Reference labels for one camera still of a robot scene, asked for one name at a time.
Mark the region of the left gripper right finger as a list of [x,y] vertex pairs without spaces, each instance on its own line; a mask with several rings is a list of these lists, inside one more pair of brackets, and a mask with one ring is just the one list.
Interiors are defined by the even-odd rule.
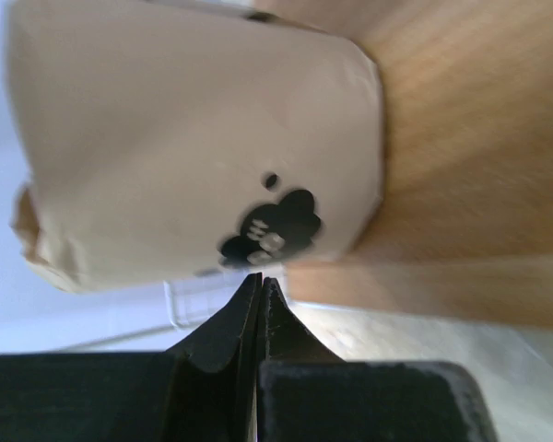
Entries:
[[258,317],[261,441],[495,441],[483,394],[462,366],[345,361],[267,278]]

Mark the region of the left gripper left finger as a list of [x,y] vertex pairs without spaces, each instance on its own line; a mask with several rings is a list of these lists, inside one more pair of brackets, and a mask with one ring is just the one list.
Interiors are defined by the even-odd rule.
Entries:
[[263,278],[161,352],[0,355],[0,441],[250,441]]

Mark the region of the brown paper roll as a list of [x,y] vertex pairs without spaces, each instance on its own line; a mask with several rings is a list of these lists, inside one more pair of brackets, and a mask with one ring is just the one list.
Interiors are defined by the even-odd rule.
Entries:
[[92,292],[348,251],[382,201],[354,42],[171,1],[16,1],[7,82],[28,265]]

